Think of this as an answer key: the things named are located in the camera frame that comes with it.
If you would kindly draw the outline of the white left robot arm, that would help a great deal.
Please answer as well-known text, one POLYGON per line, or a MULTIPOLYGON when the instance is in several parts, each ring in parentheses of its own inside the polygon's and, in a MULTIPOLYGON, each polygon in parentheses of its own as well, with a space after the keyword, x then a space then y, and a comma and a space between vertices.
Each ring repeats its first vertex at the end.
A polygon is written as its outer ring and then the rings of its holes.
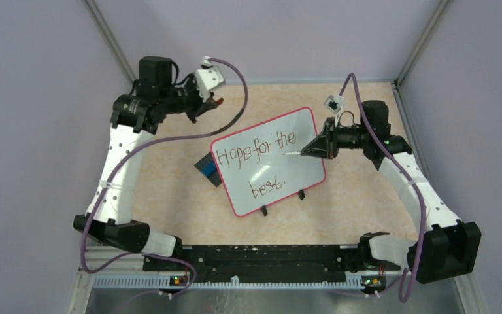
POLYGON ((153 140, 158 126, 170 114, 197 117, 217 108, 214 91, 225 79, 205 56, 199 69, 177 81, 178 65, 171 59, 145 56, 131 91, 112 106, 110 140, 97 191, 85 214, 77 215, 73 228, 105 245, 131 253, 157 254, 167 270, 183 263, 176 237, 151 229, 132 218, 132 199, 143 161, 143 145, 153 140))

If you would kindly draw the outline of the pink framed whiteboard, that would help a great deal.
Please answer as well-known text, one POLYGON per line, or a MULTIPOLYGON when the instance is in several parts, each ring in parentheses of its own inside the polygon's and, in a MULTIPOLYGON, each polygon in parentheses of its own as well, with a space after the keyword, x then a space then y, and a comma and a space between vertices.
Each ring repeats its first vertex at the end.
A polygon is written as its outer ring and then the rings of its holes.
POLYGON ((323 160, 283 155, 316 135, 312 109, 301 107, 213 140, 210 153, 234 215, 244 217, 325 181, 323 160))

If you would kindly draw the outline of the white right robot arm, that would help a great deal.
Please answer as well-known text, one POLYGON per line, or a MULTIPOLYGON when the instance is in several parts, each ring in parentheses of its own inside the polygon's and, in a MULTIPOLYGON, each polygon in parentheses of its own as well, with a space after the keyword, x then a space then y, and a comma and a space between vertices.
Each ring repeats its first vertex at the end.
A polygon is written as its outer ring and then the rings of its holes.
POLYGON ((367 270, 389 262, 406 268, 419 283, 427 284, 473 271, 482 232, 475 222, 464 222, 436 193, 419 169, 407 141, 391 132, 389 109, 383 101, 364 101, 360 122, 341 126, 343 100, 331 96, 325 103, 333 114, 322 131, 300 152, 301 156, 331 160, 340 149, 360 149, 385 176, 409 212, 419 238, 415 241, 388 232, 364 234, 357 260, 367 270))

